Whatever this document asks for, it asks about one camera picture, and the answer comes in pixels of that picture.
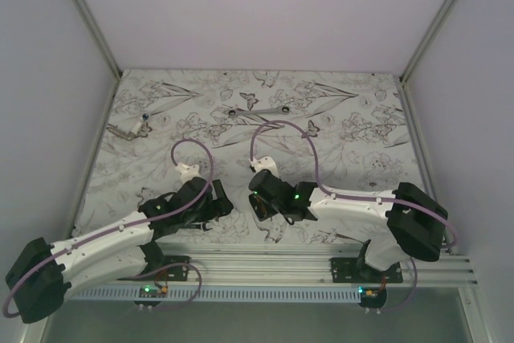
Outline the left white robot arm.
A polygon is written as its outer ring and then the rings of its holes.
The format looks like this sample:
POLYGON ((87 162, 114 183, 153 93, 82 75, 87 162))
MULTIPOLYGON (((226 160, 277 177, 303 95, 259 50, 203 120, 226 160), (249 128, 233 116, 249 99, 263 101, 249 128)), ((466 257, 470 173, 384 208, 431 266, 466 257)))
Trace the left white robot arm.
POLYGON ((11 313, 5 305, 2 312, 32 324, 97 285, 155 280, 166 261, 159 239, 227 216, 233 209, 219 180, 209 183, 195 177, 178 191, 147 200, 131 214, 86 235, 54 243, 34 239, 6 274, 6 303, 14 303, 17 310, 11 313))

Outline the black fuse box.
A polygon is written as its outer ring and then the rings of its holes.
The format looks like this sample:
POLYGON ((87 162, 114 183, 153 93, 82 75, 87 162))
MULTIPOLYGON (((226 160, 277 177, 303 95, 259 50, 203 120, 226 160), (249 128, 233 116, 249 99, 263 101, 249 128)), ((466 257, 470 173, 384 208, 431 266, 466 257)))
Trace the black fuse box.
POLYGON ((278 211, 267 204, 264 200, 262 200, 261 197, 257 194, 250 194, 248 198, 251 208, 254 211, 255 217, 260 222, 268 220, 269 218, 277 215, 278 211))

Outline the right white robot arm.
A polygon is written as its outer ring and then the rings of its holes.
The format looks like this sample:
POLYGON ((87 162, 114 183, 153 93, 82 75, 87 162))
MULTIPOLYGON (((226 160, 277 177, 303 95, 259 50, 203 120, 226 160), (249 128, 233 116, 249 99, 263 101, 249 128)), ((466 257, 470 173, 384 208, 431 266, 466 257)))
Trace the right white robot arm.
POLYGON ((395 190, 356 192, 295 186, 262 169, 249 183, 249 200, 258 219, 280 214, 290 226, 321 221, 361 243, 350 273, 372 283, 404 259, 439 260, 448 213, 417 186, 402 182, 395 190))

